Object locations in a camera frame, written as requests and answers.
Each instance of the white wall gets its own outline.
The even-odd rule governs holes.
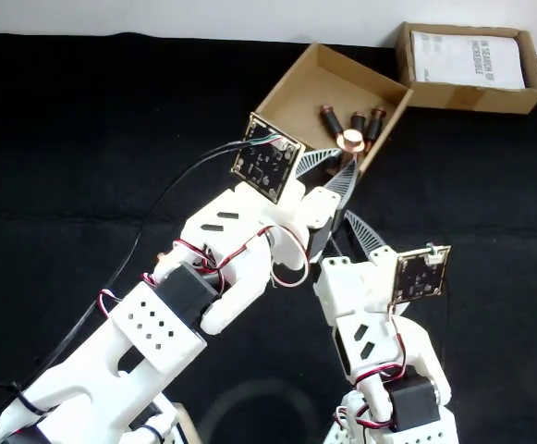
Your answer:
[[[402,21],[531,32],[537,0],[0,0],[0,32],[393,45]]]

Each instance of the wire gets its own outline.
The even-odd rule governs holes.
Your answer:
[[[153,276],[150,273],[143,273],[140,275],[140,278],[147,283],[150,287],[156,287],[157,284],[155,283],[155,279],[153,279]]]
[[[159,442],[159,444],[164,444],[165,442],[164,437],[161,436],[161,433],[159,433],[159,431],[155,427],[151,425],[143,424],[139,428],[144,428],[145,430],[149,430],[152,434],[155,435],[155,439]]]
[[[397,369],[400,369],[403,367],[402,364],[398,364],[398,363],[389,363],[389,364],[382,364],[382,365],[379,365],[378,367],[375,367],[373,368],[372,370],[369,370],[368,372],[366,373],[363,373],[362,375],[359,375],[357,376],[357,378],[354,380],[354,387],[358,386],[358,384],[363,381],[364,379],[366,379],[367,377],[369,376],[373,376],[373,375],[376,375],[378,373],[382,373],[384,372],[385,370],[391,370],[391,369],[394,369],[394,370],[397,370]]]
[[[369,410],[369,404],[365,402],[364,405],[357,410],[357,416],[363,416],[365,413],[367,413],[367,410]]]
[[[122,300],[120,298],[117,298],[114,295],[114,293],[112,291],[108,290],[108,289],[100,290],[100,293],[98,294],[98,299],[97,299],[98,308],[100,309],[102,314],[107,318],[107,317],[110,317],[110,312],[108,312],[108,309],[105,308],[104,296],[107,296],[108,298],[110,298],[114,302],[122,302]]]
[[[295,245],[299,248],[301,251],[301,255],[303,257],[303,275],[299,280],[296,282],[285,282],[280,277],[278,277],[274,272],[274,261],[272,262],[271,270],[270,270],[270,276],[271,279],[274,282],[277,282],[279,285],[287,288],[293,288],[301,285],[309,276],[310,271],[310,264],[309,264],[309,257],[307,256],[307,251],[305,250],[305,247],[303,246],[302,242],[299,240],[299,238],[293,233],[289,228],[283,227],[281,225],[268,225],[266,227],[261,228],[251,236],[249,239],[247,239],[239,248],[237,248],[234,252],[231,254],[228,254],[225,256],[217,265],[215,265],[215,260],[210,256],[212,252],[206,253],[202,249],[192,245],[186,240],[183,239],[176,239],[174,240],[174,244],[180,244],[186,248],[188,248],[191,252],[196,254],[198,257],[200,257],[203,260],[203,267],[200,269],[202,273],[213,273],[217,272],[219,274],[219,280],[220,280],[220,290],[219,294],[223,294],[223,291],[225,289],[225,277],[222,274],[222,269],[229,264],[233,259],[238,257],[240,254],[242,254],[247,248],[248,244],[254,240],[257,237],[260,237],[261,235],[265,234],[268,230],[272,228],[280,228],[290,239],[293,240]]]
[[[385,421],[384,423],[375,423],[374,421],[368,421],[366,419],[358,419],[357,418],[357,424],[371,429],[379,429],[379,428],[387,428],[391,426],[394,422],[393,421]]]
[[[387,309],[387,315],[389,317],[389,322],[394,326],[394,330],[396,332],[396,338],[397,338],[397,344],[399,345],[399,349],[401,350],[402,355],[402,363],[401,363],[401,371],[396,376],[393,376],[391,380],[400,379],[403,377],[403,375],[406,374],[406,361],[408,359],[408,356],[406,354],[406,344],[404,344],[404,340],[401,337],[401,334],[399,333],[399,330],[397,329],[396,319],[394,318],[393,312],[396,309],[396,305],[394,303],[390,303],[389,307]]]
[[[261,137],[259,139],[253,139],[253,144],[254,145],[261,145],[261,144],[264,144],[264,143],[272,143],[272,142],[279,141],[282,138],[283,137],[280,136],[279,134],[270,134],[268,136]]]
[[[334,417],[334,421],[340,426],[342,430],[348,429],[346,411],[347,411],[346,407],[342,407],[341,405],[338,405],[336,409],[334,410],[334,413],[332,414],[332,416]]]
[[[45,414],[49,413],[50,411],[42,410],[36,407],[34,404],[32,404],[23,394],[23,391],[21,387],[16,384],[15,382],[11,384],[5,384],[0,382],[0,390],[6,391],[7,393],[11,393],[16,396],[16,398],[19,399],[21,404],[28,409],[28,411],[34,413],[36,416],[44,416]]]

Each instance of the white 3d-printed robot arm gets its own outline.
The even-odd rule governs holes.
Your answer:
[[[344,256],[324,259],[314,285],[325,319],[333,328],[347,379],[354,385],[336,409],[337,423],[324,444],[405,444],[419,442],[416,439],[427,442],[429,436],[434,436],[435,442],[456,444],[455,418],[445,407],[451,389],[428,333],[414,321],[388,312],[398,255],[384,244],[375,244],[366,253],[369,261],[358,264]],[[402,313],[407,305],[397,305],[397,312]],[[379,369],[391,365],[398,368],[402,362],[404,369],[413,366],[419,375],[432,381],[440,419],[392,431],[393,404],[382,379],[385,373]]]
[[[319,227],[324,212],[333,217],[340,201],[332,191],[320,191],[304,202],[305,188],[292,179],[278,204],[270,203],[246,183],[221,193],[186,223],[180,239],[212,251],[218,264],[242,245],[237,257],[222,267],[228,289],[202,314],[200,328],[218,334],[263,294],[273,264],[308,270],[305,249],[310,240],[307,221]],[[259,230],[265,229],[262,235]],[[163,283],[182,263],[199,260],[183,244],[160,258],[153,282]],[[144,359],[119,376],[120,358],[136,347]],[[50,368],[25,391],[34,406],[49,410],[53,439],[61,444],[123,444],[147,436],[128,424],[206,347],[204,339],[168,307],[148,284],[141,282],[112,311],[109,318],[63,363]],[[89,402],[67,408],[82,397]],[[0,442],[16,430],[34,424],[20,400],[0,415]]]

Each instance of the robotic arm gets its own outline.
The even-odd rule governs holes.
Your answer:
[[[0,443],[39,421],[44,442],[51,444],[147,444],[168,436],[185,442],[162,390],[204,350],[201,332],[219,334],[263,294],[269,281],[294,287],[307,278],[310,263],[321,258],[339,226],[357,180],[353,161],[306,193],[297,177],[340,151],[302,155],[300,143],[252,116],[249,133],[254,129],[264,131],[261,140],[251,134],[262,141],[263,150],[252,147],[234,164],[244,181],[193,215],[145,281],[63,363],[44,372],[3,410]],[[276,180],[279,171],[283,175]],[[403,380],[393,371],[401,366],[403,374],[413,365],[432,381],[435,406],[448,402],[450,388],[426,332],[387,312],[391,301],[399,302],[393,298],[397,255],[384,246],[370,259],[363,264],[351,264],[346,257],[322,261],[315,285],[347,378],[356,386],[336,409],[343,415],[330,435],[344,432],[352,443],[399,442],[389,440],[400,435],[390,428],[398,424],[398,404],[387,388]],[[280,264],[299,270],[298,281],[280,278],[275,272]],[[405,305],[394,306],[399,312]],[[132,347],[144,359],[131,372],[119,373],[118,361]],[[395,365],[383,368],[382,363]],[[135,417],[152,404],[158,414],[131,430]],[[444,418],[450,415],[440,412]],[[377,427],[367,436],[360,422]],[[326,442],[344,442],[328,440],[330,435]],[[456,433],[451,436],[455,438],[444,442],[457,443]]]

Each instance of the red and white wire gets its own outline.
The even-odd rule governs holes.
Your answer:
[[[114,293],[108,289],[101,289],[98,293],[97,298],[97,305],[100,311],[104,314],[105,317],[110,317],[110,312],[108,312],[108,309],[105,308],[104,304],[104,296],[110,298],[114,302],[121,302],[122,300],[120,298],[117,298]]]
[[[396,319],[394,318],[393,312],[395,311],[396,306],[393,303],[389,304],[389,307],[387,308],[387,316],[389,318],[389,322],[391,322],[392,326],[394,327],[394,330],[396,332],[396,339],[397,339],[397,345],[399,345],[399,349],[402,353],[402,364],[401,364],[401,371],[399,374],[392,377],[391,380],[400,379],[406,374],[406,365],[407,365],[407,353],[406,353],[406,345],[404,344],[404,340],[401,337],[401,334],[399,333],[399,329],[397,328]]]
[[[403,368],[403,365],[402,364],[398,364],[398,363],[389,363],[389,364],[382,364],[382,365],[379,365],[371,370],[369,370],[368,372],[365,372],[363,373],[362,375],[358,375],[356,377],[356,379],[354,380],[354,387],[358,386],[358,384],[366,379],[367,377],[370,377],[370,376],[373,376],[373,375],[376,375],[378,373],[383,373],[384,371],[386,370],[397,370],[397,369],[402,369]],[[391,377],[391,380],[394,380],[394,379],[397,379],[397,376],[392,376]]]
[[[346,407],[338,405],[334,410],[334,421],[340,426],[341,429],[348,429],[348,419],[346,416]]]
[[[153,275],[151,273],[143,273],[140,275],[140,278],[151,287],[157,286],[157,283],[155,282],[155,279],[153,279]]]
[[[391,426],[394,422],[389,420],[385,421],[384,423],[375,423],[374,421],[369,421],[367,419],[356,419],[357,424],[363,427],[372,428],[372,429],[379,429],[379,428],[387,428]]]
[[[192,245],[186,240],[183,239],[175,239],[174,245],[179,244],[184,247],[186,247],[188,250],[190,250],[192,253],[194,253],[196,256],[201,258],[201,265],[194,265],[194,267],[201,273],[217,273],[219,277],[219,294],[223,294],[223,291],[225,291],[225,276],[223,275],[223,272],[221,271],[221,265],[214,266],[214,259],[206,252],[201,250],[200,248]]]

